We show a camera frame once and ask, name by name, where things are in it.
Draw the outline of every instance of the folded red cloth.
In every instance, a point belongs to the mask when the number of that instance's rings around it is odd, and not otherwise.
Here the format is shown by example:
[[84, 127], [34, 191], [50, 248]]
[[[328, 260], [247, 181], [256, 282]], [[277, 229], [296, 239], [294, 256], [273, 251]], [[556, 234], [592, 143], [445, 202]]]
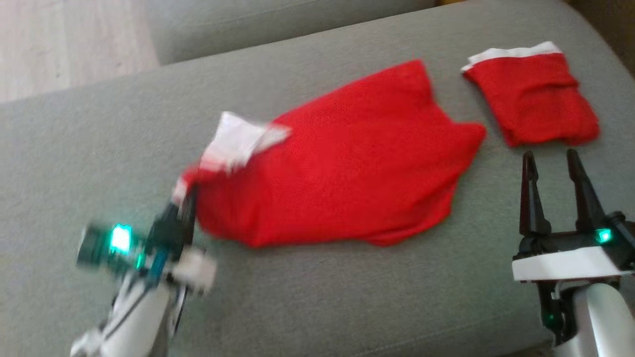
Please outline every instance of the folded red cloth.
[[599, 135], [598, 119], [553, 43], [490, 48], [469, 61], [463, 74], [481, 88], [509, 146], [558, 138], [579, 145]]
[[199, 184], [205, 231], [252, 247], [399, 243], [450, 214], [485, 137], [483, 126], [453, 123], [435, 104], [421, 62], [355, 81], [274, 124], [288, 138], [244, 168], [182, 176], [181, 189]]

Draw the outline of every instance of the red garment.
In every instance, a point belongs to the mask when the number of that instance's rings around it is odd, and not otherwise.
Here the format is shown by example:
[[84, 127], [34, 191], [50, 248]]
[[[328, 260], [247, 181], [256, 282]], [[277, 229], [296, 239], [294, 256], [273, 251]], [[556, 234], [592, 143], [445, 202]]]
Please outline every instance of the red garment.
[[598, 137], [598, 119], [553, 43], [491, 48], [470, 62], [464, 76], [481, 88], [509, 146], [558, 138], [579, 145]]
[[199, 182], [197, 218], [252, 247], [361, 239], [388, 246], [450, 214], [485, 128], [456, 124], [432, 98], [421, 62], [355, 81], [274, 123], [286, 141]]

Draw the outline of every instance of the robotic arm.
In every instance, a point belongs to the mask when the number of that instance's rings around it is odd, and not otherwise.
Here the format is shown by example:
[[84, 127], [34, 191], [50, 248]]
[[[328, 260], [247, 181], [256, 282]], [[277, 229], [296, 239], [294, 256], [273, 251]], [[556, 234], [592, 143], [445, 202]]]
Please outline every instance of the robotic arm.
[[77, 255], [83, 267], [120, 277], [108, 318], [76, 340], [71, 357], [165, 357], [188, 292], [206, 293], [216, 263], [192, 246], [196, 190], [170, 203], [145, 237], [130, 226], [89, 225]]
[[635, 356], [635, 321], [618, 292], [635, 274], [635, 224], [604, 213], [575, 150], [567, 152], [575, 185], [575, 231], [551, 231], [538, 195], [538, 170], [523, 157], [520, 233], [514, 279], [538, 287], [541, 322], [554, 334], [556, 357]]

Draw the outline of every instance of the wooden floor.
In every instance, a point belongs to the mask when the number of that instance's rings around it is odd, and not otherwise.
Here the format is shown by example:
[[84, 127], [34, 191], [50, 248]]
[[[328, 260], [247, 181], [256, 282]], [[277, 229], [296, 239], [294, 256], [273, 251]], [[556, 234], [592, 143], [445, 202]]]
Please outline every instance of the wooden floor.
[[0, 102], [159, 66], [144, 0], [0, 0]]

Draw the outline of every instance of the gray fabric surface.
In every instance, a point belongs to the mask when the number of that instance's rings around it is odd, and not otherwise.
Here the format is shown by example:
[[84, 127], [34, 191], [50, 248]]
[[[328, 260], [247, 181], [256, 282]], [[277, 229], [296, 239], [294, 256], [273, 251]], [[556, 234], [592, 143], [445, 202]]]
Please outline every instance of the gray fabric surface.
[[[607, 210], [635, 217], [635, 83], [558, 0], [468, 1], [160, 68], [0, 107], [3, 356], [63, 356], [105, 316], [112, 283], [75, 269], [91, 219], [147, 227], [213, 135], [220, 111], [270, 120], [386, 67], [422, 58], [440, 106], [488, 128], [440, 226], [391, 248], [348, 242], [248, 250], [206, 242], [211, 295], [191, 299], [173, 356], [496, 356], [548, 338], [515, 283], [521, 156], [460, 75], [496, 46], [554, 41], [599, 116], [579, 148]], [[575, 221], [565, 147], [531, 147], [545, 215]], [[634, 303], [633, 279], [624, 292]]]
[[434, 6], [435, 0], [145, 0], [163, 65]]

